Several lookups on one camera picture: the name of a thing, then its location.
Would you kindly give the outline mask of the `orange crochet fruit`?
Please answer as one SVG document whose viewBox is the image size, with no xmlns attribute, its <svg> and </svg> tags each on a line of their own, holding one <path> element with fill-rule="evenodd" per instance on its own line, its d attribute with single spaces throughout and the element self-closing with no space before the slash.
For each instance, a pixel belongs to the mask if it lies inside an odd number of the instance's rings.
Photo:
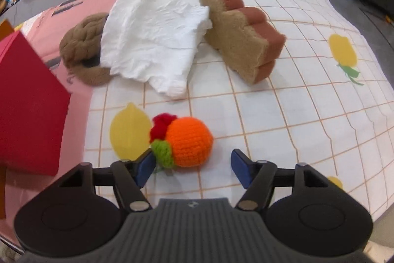
<svg viewBox="0 0 394 263">
<path fill-rule="evenodd" d="M 214 138 L 201 120 L 161 113 L 153 124 L 150 148 L 162 168 L 194 168 L 210 157 Z"/>
</svg>

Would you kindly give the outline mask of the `brown toast shaped sponge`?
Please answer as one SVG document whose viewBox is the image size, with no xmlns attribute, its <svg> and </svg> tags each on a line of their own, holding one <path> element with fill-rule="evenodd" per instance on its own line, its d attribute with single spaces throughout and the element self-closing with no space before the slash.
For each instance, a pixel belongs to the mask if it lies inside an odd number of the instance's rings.
<svg viewBox="0 0 394 263">
<path fill-rule="evenodd" d="M 245 6 L 243 0 L 199 0 L 209 8 L 212 28 L 206 42 L 216 49 L 231 70 L 248 84 L 267 78 L 274 69 L 286 42 L 256 7 Z"/>
</svg>

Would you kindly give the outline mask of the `white plastic bag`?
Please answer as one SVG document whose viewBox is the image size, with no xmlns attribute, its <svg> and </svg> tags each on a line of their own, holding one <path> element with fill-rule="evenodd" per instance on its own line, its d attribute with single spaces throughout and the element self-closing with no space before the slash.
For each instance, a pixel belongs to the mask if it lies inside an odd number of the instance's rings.
<svg viewBox="0 0 394 263">
<path fill-rule="evenodd" d="M 101 36 L 100 65 L 172 99 L 185 95 L 210 9 L 183 0 L 116 0 Z"/>
</svg>

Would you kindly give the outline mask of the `brown plush scrunchie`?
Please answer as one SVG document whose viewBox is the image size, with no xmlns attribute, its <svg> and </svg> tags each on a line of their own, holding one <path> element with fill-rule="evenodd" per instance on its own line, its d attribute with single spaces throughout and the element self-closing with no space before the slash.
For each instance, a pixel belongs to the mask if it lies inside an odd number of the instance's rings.
<svg viewBox="0 0 394 263">
<path fill-rule="evenodd" d="M 103 86 L 112 80 L 110 69 L 100 65 L 101 37 L 108 13 L 95 13 L 72 27 L 59 44 L 66 69 L 87 86 Z"/>
</svg>

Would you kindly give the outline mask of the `red Wonderlab box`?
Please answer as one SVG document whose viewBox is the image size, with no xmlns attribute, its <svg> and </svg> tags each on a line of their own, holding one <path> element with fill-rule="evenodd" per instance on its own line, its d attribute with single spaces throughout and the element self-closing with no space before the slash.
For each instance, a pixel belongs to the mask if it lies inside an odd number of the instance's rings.
<svg viewBox="0 0 394 263">
<path fill-rule="evenodd" d="M 71 94 L 19 31 L 1 41 L 8 168 L 54 176 Z"/>
</svg>

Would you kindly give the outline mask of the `pink paper mat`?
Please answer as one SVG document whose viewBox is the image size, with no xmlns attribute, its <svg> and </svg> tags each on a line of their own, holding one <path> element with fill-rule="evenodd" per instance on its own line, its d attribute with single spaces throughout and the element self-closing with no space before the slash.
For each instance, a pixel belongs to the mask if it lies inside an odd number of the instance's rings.
<svg viewBox="0 0 394 263">
<path fill-rule="evenodd" d="M 109 12 L 115 1 L 77 0 L 73 2 L 74 7 L 56 15 L 53 12 L 57 8 L 50 8 L 33 18 L 34 23 L 27 34 L 27 40 L 43 62 L 53 60 L 59 57 L 59 43 L 69 29 L 88 15 Z M 59 156 L 57 176 L 61 176 L 83 159 L 88 115 L 94 89 L 69 74 L 62 62 L 53 66 L 51 72 L 71 93 Z M 20 207 L 55 179 L 51 176 L 26 174 L 13 170 L 7 171 L 6 178 L 5 219 L 1 220 L 4 226 L 12 226 Z"/>
</svg>

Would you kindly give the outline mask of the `orange cardboard box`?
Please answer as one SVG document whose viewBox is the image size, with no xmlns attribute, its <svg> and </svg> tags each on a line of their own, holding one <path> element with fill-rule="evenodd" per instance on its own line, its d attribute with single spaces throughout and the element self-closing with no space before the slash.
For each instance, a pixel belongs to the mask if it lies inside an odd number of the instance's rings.
<svg viewBox="0 0 394 263">
<path fill-rule="evenodd" d="M 1 41 L 6 39 L 9 35 L 14 33 L 14 28 L 10 22 L 5 19 L 1 22 Z M 1 219 L 6 219 L 5 209 L 5 183 L 7 165 L 5 161 L 5 145 L 7 140 L 7 121 L 5 117 L 5 102 L 4 97 L 1 96 Z"/>
</svg>

